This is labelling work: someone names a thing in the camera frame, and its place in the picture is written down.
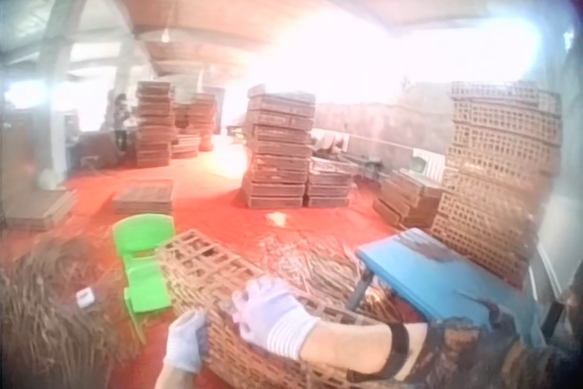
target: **table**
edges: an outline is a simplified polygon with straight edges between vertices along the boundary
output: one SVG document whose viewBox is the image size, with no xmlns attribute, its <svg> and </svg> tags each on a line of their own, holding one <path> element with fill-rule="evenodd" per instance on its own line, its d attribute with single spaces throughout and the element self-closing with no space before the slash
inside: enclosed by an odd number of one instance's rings
<svg viewBox="0 0 583 389">
<path fill-rule="evenodd" d="M 466 317 L 476 325 L 489 326 L 487 308 L 469 295 L 502 306 L 515 317 L 523 342 L 544 345 L 536 303 L 494 274 L 448 249 L 418 229 L 367 243 L 356 251 L 366 269 L 346 307 L 358 307 L 376 275 L 410 302 L 427 321 Z"/>
</svg>

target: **gloved hand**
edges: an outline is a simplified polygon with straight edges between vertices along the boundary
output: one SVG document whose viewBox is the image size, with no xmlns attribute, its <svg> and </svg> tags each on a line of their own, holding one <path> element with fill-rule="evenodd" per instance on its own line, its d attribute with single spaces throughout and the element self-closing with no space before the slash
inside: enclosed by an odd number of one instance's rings
<svg viewBox="0 0 583 389">
<path fill-rule="evenodd" d="M 319 318 L 310 316 L 285 282 L 269 276 L 252 280 L 232 296 L 240 336 L 271 353 L 298 360 L 308 334 Z"/>
<path fill-rule="evenodd" d="M 209 354 L 208 330 L 204 310 L 182 314 L 169 327 L 164 363 L 196 374 Z"/>
</svg>

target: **red painted floor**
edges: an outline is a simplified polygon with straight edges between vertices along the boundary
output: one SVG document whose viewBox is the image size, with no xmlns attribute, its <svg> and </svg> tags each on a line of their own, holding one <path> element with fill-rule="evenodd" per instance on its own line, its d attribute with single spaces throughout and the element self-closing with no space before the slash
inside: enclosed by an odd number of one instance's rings
<svg viewBox="0 0 583 389">
<path fill-rule="evenodd" d="M 225 143 L 195 159 L 174 160 L 166 168 L 108 170 L 76 176 L 67 183 L 78 195 L 73 214 L 57 229 L 45 234 L 11 232 L 5 236 L 5 242 L 11 244 L 4 248 L 9 248 L 14 257 L 47 235 L 84 235 L 95 247 L 96 263 L 103 268 L 118 265 L 110 227 L 122 218 L 113 213 L 110 201 L 128 181 L 137 179 L 174 180 L 174 218 L 178 232 L 195 228 L 250 257 L 258 253 L 261 242 L 266 239 L 281 245 L 304 240 L 314 244 L 333 241 L 355 247 L 395 233 L 373 212 L 373 193 L 367 188 L 353 190 L 350 207 L 342 209 L 282 210 L 277 215 L 273 211 L 248 210 L 238 194 L 245 164 L 243 148 Z M 115 372 L 112 388 L 154 387 L 167 327 L 167 322 L 155 322 L 147 328 L 148 344 L 135 361 Z M 224 387 L 211 373 L 202 377 L 197 387 Z"/>
</svg>

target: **pile of twigs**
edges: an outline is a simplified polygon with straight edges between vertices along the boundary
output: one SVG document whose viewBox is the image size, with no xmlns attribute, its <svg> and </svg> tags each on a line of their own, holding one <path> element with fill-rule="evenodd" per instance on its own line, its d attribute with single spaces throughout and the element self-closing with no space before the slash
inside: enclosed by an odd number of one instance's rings
<svg viewBox="0 0 583 389">
<path fill-rule="evenodd" d="M 123 322 L 119 274 L 99 272 L 81 241 L 48 241 L 3 267 L 3 381 L 20 389 L 105 389 L 135 352 Z M 82 310 L 76 291 L 91 285 Z"/>
<path fill-rule="evenodd" d="M 267 239 L 262 268 L 322 302 L 343 307 L 360 280 L 363 266 L 349 248 L 315 246 L 295 241 L 287 245 Z M 391 292 L 378 282 L 368 288 L 357 312 L 380 322 L 402 322 L 403 315 Z"/>
</svg>

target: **black wristband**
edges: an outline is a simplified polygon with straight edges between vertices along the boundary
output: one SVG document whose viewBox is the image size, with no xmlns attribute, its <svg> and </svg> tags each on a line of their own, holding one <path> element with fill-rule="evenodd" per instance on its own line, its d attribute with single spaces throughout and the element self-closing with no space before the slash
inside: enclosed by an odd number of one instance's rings
<svg viewBox="0 0 583 389">
<path fill-rule="evenodd" d="M 376 374 L 360 374 L 348 371 L 346 378 L 351 383 L 370 382 L 372 380 L 388 380 L 393 378 L 407 361 L 409 356 L 409 332 L 402 323 L 387 323 L 393 334 L 391 352 L 383 366 Z"/>
</svg>

